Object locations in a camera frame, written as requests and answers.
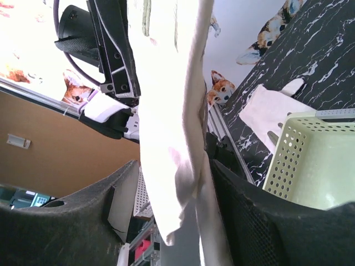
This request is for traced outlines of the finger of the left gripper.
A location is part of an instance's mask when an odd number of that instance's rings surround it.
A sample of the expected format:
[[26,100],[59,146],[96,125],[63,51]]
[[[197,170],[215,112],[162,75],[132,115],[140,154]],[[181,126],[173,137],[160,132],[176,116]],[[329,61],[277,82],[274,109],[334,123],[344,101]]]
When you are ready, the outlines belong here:
[[87,1],[105,81],[102,93],[121,98],[141,95],[136,67],[128,40],[127,1]]

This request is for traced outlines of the white grey-palm glove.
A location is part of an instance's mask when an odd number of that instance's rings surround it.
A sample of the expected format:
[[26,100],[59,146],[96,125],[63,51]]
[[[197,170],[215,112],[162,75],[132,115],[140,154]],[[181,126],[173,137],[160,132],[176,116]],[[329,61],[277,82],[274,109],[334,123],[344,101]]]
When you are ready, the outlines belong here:
[[196,200],[204,265],[232,265],[209,157],[202,72],[213,1],[128,1],[128,37],[141,90],[140,161],[160,235],[175,243]]

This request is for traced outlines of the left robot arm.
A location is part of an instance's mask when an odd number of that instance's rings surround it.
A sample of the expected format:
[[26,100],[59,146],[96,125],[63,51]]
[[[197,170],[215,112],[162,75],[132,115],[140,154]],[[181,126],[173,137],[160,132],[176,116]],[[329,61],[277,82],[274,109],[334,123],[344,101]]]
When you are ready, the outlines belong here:
[[126,1],[87,1],[87,10],[69,5],[53,20],[61,50],[72,67],[96,89],[79,104],[79,121],[112,139],[139,142],[141,96],[128,41]]

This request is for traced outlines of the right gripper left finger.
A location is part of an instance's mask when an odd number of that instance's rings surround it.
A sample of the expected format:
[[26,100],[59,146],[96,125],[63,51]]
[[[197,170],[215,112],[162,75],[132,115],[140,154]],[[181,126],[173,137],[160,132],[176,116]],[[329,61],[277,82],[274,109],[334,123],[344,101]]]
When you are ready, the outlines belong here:
[[116,265],[139,179],[129,161],[108,177],[42,207],[1,205],[2,265]]

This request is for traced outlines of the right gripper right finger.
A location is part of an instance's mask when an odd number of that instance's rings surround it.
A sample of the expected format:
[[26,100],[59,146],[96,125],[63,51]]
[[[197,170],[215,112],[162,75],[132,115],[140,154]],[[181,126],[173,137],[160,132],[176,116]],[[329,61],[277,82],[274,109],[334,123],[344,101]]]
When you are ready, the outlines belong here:
[[353,202],[305,207],[210,165],[234,265],[354,265]]

